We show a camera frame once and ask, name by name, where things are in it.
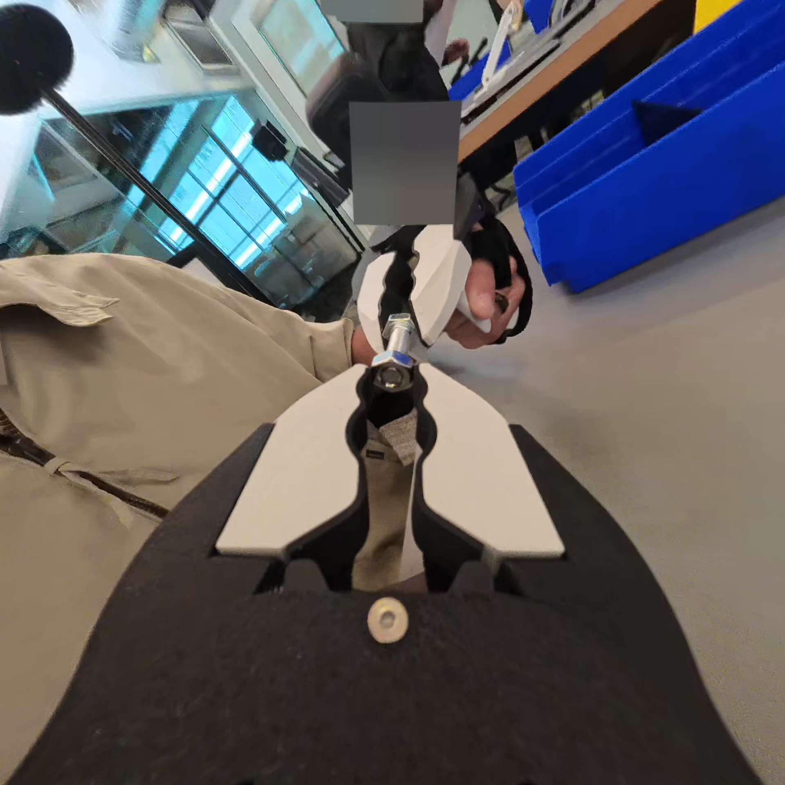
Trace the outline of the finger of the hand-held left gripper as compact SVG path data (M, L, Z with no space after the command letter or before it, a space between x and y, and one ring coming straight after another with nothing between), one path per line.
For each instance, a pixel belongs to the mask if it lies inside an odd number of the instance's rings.
M355 306L367 339L388 339L393 316L409 316L413 240L386 239L363 252L355 275Z
M410 292L410 313L420 342L431 347L459 311L474 322L466 299L466 280L472 264L451 226L426 226L413 246L417 262Z

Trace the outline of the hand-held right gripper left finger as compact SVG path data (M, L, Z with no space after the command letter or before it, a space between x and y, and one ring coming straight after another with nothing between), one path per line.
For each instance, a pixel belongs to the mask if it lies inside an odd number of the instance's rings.
M218 536L218 554L305 558L325 577L351 576L368 536L359 460L366 422L357 391L365 371L349 368L276 419Z

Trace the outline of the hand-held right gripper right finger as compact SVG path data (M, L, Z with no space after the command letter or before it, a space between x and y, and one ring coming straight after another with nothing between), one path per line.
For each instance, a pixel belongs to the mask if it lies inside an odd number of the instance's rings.
M425 565L455 576L468 561L492 576L506 561L555 560L565 545L511 425L432 364L417 368L411 530Z

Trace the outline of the steel hex bolt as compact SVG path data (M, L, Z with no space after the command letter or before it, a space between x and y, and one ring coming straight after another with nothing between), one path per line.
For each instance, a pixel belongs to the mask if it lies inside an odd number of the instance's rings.
M411 314L401 312L390 315L382 332L382 338L386 352L412 357L417 329Z

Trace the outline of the steel hex nut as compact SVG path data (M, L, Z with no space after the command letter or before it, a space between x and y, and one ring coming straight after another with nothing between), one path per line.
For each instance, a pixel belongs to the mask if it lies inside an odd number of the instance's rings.
M384 393L407 391L414 382L417 365L416 358L398 350L379 353L370 363L370 385Z

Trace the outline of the blue bin with black divider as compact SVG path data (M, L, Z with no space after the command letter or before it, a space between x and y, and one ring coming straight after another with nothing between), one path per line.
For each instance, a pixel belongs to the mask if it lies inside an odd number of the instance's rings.
M740 2L514 170L550 285L590 289L784 192L784 3Z

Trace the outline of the person's left hand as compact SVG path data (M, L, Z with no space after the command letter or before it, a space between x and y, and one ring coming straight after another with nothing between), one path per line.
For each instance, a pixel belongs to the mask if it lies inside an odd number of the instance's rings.
M469 316L456 310L444 329L446 337L474 350L499 343L524 324L527 283L514 257L509 257L509 269L510 284L499 287L489 261L472 263L465 284Z

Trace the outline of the wooden rear table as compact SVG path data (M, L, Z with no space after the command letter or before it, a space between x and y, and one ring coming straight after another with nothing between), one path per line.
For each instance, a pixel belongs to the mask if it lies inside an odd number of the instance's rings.
M566 42L460 132L458 162L549 95L661 1L602 2L566 34Z

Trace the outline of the yellow plastic bin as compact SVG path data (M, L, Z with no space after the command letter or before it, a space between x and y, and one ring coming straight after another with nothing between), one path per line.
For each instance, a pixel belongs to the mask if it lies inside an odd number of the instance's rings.
M695 12L692 29L693 34L697 34L699 31L712 24L716 19L739 3L739 0L695 1Z

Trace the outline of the black floor lamp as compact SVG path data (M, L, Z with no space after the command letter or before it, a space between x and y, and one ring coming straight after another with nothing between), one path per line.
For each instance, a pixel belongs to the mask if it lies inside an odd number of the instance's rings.
M164 215L191 239L170 262L182 268L202 262L227 288L272 305L221 250L134 168L58 91L71 76L74 46L66 27L37 5L5 5L1 12L1 113L18 115L48 103L100 152L112 167L138 187Z

